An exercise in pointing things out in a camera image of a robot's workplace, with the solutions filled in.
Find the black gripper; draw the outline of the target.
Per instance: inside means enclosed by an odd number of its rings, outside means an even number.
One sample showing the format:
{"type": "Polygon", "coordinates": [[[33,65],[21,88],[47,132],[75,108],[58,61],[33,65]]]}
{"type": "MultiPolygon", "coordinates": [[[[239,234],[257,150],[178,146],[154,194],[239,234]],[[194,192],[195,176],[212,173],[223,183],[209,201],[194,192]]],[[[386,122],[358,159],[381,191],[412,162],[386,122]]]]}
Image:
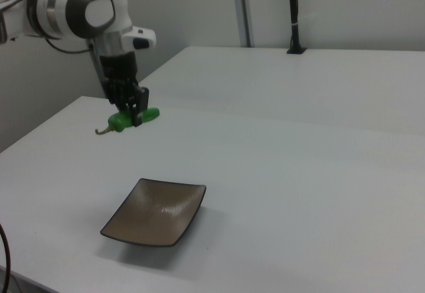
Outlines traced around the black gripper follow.
{"type": "Polygon", "coordinates": [[[101,85],[106,98],[120,112],[131,110],[133,126],[140,126],[149,104],[149,89],[140,87],[136,80],[135,53],[100,56],[100,65],[104,75],[101,85]]]}

